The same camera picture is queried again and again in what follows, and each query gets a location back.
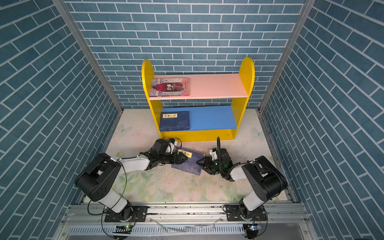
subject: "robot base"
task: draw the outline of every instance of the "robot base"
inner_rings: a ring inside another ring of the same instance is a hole
[[[144,222],[146,217],[147,217],[147,211],[148,211],[148,206],[132,206],[133,212],[132,216],[135,217],[136,213],[136,222]],[[115,218],[114,212],[109,213],[109,215],[105,216],[105,222],[120,222],[121,221],[116,217]]]
[[[266,212],[265,208],[263,206],[260,206],[252,211],[252,218],[244,219],[240,213],[240,206],[239,205],[224,205],[224,208],[226,208],[225,212],[227,213],[227,221],[229,222],[237,222],[237,221],[253,221],[258,222],[259,219],[256,217],[256,215],[260,218],[260,221],[266,221]]]

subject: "brick wall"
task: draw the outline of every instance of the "brick wall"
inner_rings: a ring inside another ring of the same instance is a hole
[[[384,239],[383,13],[317,0],[265,110],[319,239]]]
[[[303,2],[66,1],[125,108],[148,108],[141,82],[144,59],[151,60],[155,74],[237,73],[247,56],[256,69],[248,106],[258,107]],[[215,106],[231,101],[165,100],[163,105]]]
[[[117,116],[50,0],[0,1],[0,93],[0,239],[49,239]]]

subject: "pink shelf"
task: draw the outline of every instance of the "pink shelf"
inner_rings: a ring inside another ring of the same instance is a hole
[[[190,96],[149,97],[150,100],[248,97],[239,74],[155,75],[154,78],[189,78]]]

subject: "shelf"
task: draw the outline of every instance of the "shelf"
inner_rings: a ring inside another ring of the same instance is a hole
[[[231,106],[163,108],[163,112],[182,111],[189,111],[189,131],[237,128]]]
[[[155,75],[154,78],[189,78],[190,96],[149,97],[149,100],[247,98],[239,74]]]

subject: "book cover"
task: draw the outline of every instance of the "book cover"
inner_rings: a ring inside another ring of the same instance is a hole
[[[189,111],[162,112],[159,130],[161,132],[185,131],[190,129]]]
[[[150,97],[189,96],[189,78],[153,78]]]
[[[177,153],[182,152],[185,156],[187,156],[187,160],[185,160],[182,164],[172,164],[171,167],[176,168],[178,170],[182,170],[185,172],[189,172],[192,174],[200,175],[201,166],[196,164],[196,161],[201,160],[205,157],[205,154],[195,152],[189,149],[180,148]]]

